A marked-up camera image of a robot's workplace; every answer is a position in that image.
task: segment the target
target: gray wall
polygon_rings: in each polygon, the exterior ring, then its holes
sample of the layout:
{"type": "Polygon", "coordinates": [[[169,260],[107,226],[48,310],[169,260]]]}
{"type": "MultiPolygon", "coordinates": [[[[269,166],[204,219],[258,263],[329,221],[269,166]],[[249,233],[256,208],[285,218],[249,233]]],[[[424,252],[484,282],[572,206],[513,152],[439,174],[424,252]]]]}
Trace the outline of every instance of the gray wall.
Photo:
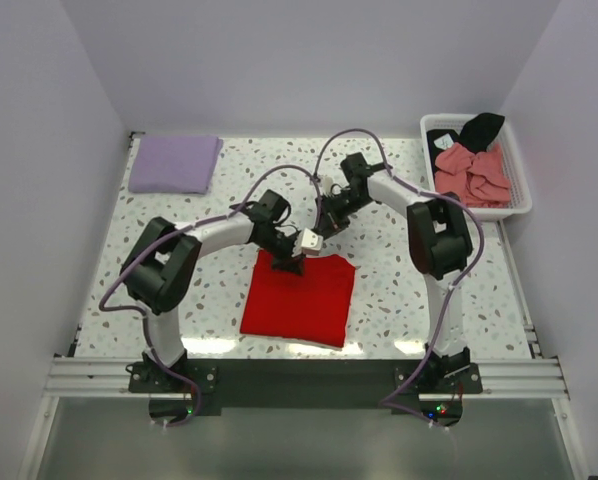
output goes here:
{"type": "Polygon", "coordinates": [[[74,334],[124,128],[57,0],[0,0],[0,480],[74,334]]]}
{"type": "Polygon", "coordinates": [[[598,469],[598,0],[563,0],[505,103],[535,208],[510,231],[540,340],[598,469]]]}
{"type": "Polygon", "coordinates": [[[132,129],[416,135],[498,110],[558,0],[63,0],[132,129]]]}

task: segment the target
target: white table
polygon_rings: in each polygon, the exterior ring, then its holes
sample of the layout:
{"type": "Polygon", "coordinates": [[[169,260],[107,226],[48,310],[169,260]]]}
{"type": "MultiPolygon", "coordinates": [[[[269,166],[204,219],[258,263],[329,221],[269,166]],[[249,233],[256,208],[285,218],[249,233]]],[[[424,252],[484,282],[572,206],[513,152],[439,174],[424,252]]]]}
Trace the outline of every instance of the white table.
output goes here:
{"type": "MultiPolygon", "coordinates": [[[[138,358],[144,347],[141,325],[132,313],[101,313],[97,303],[119,273],[121,263],[144,225],[155,216],[170,221],[197,220],[227,212],[270,167],[292,163],[312,171],[321,138],[226,138],[210,191],[205,196],[139,194],[127,191],[138,147],[135,140],[119,189],[112,222],[82,315],[75,356],[138,358]]],[[[384,141],[391,164],[405,179],[427,187],[421,142],[384,141]]],[[[320,173],[344,182],[339,162],[362,151],[369,163],[380,161],[366,139],[336,141],[320,173]]],[[[273,174],[260,187],[276,190],[293,206],[291,222],[314,222],[314,189],[299,172],[273,174]]],[[[486,246],[480,264],[463,286],[464,326],[475,359],[530,358],[519,294],[508,265],[500,226],[485,223],[486,246]]],[[[473,243],[477,237],[471,226],[473,243]]],[[[355,216],[350,228],[327,242],[324,255],[340,254],[357,267],[345,346],[322,348],[298,341],[246,336],[239,323],[248,295],[257,248],[224,249],[202,258],[180,305],[181,333],[189,356],[214,358],[420,358],[429,316],[423,278],[410,262],[405,219],[383,205],[355,216]]],[[[128,303],[121,288],[111,304],[128,303]]]]}

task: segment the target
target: white laundry basket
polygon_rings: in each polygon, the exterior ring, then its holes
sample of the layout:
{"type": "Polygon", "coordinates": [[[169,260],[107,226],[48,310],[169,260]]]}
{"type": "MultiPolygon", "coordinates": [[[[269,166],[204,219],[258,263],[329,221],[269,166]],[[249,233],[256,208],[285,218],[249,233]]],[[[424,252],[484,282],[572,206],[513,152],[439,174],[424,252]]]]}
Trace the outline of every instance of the white laundry basket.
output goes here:
{"type": "MultiPolygon", "coordinates": [[[[421,138],[423,140],[423,153],[426,158],[426,172],[428,173],[428,182],[430,188],[434,188],[435,178],[432,173],[432,161],[428,150],[428,136],[426,132],[437,128],[453,129],[457,133],[461,131],[464,124],[475,117],[475,115],[458,115],[451,113],[440,113],[435,115],[426,115],[421,119],[421,138]]],[[[510,203],[504,208],[473,208],[477,218],[483,221],[501,220],[510,215],[518,213],[527,213],[532,208],[530,190],[528,182],[523,174],[521,153],[512,133],[508,121],[504,122],[495,139],[503,151],[503,172],[510,180],[512,188],[510,189],[510,203]]]]}

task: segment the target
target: purple cloth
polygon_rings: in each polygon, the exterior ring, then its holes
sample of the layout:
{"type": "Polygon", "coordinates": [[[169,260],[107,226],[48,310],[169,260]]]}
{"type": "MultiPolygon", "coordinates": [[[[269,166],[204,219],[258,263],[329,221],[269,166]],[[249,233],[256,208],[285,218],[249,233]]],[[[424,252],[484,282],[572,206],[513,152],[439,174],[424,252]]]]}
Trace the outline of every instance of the purple cloth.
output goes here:
{"type": "Polygon", "coordinates": [[[206,193],[223,140],[217,137],[141,137],[130,172],[133,193],[206,193]]]}

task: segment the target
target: robotic arm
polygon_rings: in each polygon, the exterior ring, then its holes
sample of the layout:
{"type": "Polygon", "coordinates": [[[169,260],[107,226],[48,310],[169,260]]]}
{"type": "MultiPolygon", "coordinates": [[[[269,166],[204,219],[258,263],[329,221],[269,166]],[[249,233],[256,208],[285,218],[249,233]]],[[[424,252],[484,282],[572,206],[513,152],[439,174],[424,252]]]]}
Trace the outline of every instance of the robotic arm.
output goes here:
{"type": "MultiPolygon", "coordinates": [[[[130,272],[124,281],[128,294],[147,306],[154,351],[164,365],[186,373],[187,355],[179,332],[177,306],[187,293],[200,257],[229,246],[254,243],[274,256],[273,268],[300,275],[305,255],[318,254],[324,239],[346,229],[350,216],[373,202],[384,203],[407,219],[410,257],[423,274],[427,289],[431,342],[444,298],[472,253],[462,210],[443,199],[429,200],[406,190],[390,177],[383,164],[369,165],[361,153],[349,155],[340,166],[348,185],[333,194],[329,188],[332,180],[321,179],[326,192],[321,196],[321,212],[313,230],[291,235],[281,231],[280,219],[290,205],[268,190],[259,201],[248,202],[232,216],[161,244],[130,272]]],[[[151,220],[124,262],[122,272],[155,241],[187,225],[175,225],[160,217],[151,220]]],[[[151,355],[147,351],[144,362],[151,355]]],[[[470,366],[470,351],[463,336],[461,295],[455,291],[415,389],[434,389],[470,366]]]]}

